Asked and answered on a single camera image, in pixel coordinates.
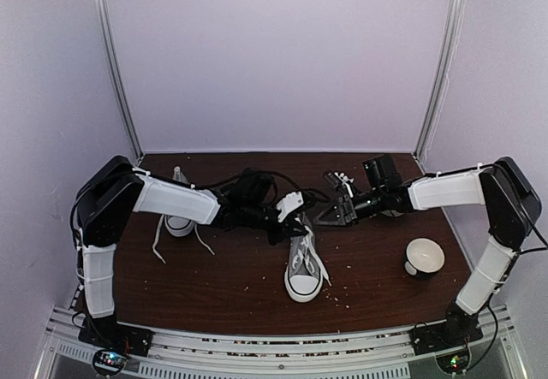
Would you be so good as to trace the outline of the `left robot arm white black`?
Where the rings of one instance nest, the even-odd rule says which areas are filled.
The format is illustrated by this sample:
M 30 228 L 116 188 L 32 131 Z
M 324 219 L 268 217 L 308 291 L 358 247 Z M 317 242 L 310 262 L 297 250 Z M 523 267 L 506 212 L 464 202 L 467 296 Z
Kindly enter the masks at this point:
M 116 249 L 133 216 L 155 214 L 220 229 L 263 230 L 270 244 L 307 234 L 300 214 L 310 198 L 296 183 L 274 201 L 280 174 L 244 169 L 210 184 L 181 182 L 134 166 L 126 157 L 108 160 L 77 192 L 70 227 L 80 252 L 91 336 L 105 348 L 123 339 L 114 293 Z

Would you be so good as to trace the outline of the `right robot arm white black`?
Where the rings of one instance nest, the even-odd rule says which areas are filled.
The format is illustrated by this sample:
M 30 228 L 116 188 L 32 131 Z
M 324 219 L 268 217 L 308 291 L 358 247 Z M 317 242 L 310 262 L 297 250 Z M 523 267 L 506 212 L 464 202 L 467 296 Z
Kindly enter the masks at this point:
M 464 239 L 454 218 L 456 212 L 471 219 L 476 234 L 485 239 L 474 269 L 439 327 L 439 339 L 447 346 L 458 345 L 471 333 L 479 313 L 507 281 L 515 262 L 527 254 L 522 246 L 530 235 L 538 237 L 541 250 L 547 248 L 547 240 L 537 228 L 543 211 L 541 198 L 513 157 L 424 173 L 407 181 L 390 154 L 366 160 L 363 169 L 369 184 L 366 192 L 340 172 L 324 173 L 340 196 L 314 218 L 314 224 L 349 227 L 380 214 L 442 210 L 459 242 Z

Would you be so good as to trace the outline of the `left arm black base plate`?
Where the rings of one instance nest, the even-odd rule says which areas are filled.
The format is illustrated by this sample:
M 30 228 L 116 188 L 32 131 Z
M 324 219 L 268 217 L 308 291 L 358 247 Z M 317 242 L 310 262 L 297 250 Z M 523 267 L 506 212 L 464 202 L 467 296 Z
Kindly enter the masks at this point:
M 116 321 L 100 322 L 87 318 L 78 339 L 86 344 L 110 349 L 123 355 L 146 357 L 152 344 L 150 329 L 136 328 Z

